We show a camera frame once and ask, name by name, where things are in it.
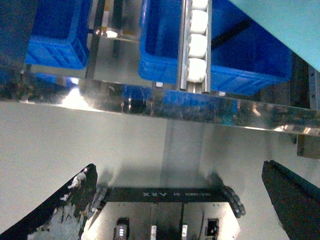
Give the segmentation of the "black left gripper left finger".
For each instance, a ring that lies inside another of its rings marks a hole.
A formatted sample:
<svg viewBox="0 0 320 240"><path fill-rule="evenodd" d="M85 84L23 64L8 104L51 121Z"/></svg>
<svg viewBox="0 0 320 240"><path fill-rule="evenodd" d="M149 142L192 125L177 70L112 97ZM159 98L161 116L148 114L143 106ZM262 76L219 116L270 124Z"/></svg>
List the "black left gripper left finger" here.
<svg viewBox="0 0 320 240"><path fill-rule="evenodd" d="M87 165L32 212L0 234L2 240L80 240L97 185Z"/></svg>

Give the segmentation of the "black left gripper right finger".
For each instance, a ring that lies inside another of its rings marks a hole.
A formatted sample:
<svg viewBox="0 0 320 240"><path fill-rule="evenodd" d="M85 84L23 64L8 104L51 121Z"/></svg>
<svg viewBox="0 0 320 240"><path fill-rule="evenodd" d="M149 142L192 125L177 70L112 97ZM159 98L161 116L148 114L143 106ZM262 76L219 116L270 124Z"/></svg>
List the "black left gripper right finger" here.
<svg viewBox="0 0 320 240"><path fill-rule="evenodd" d="M320 188L280 163L265 161L261 178L291 240L320 238Z"/></svg>

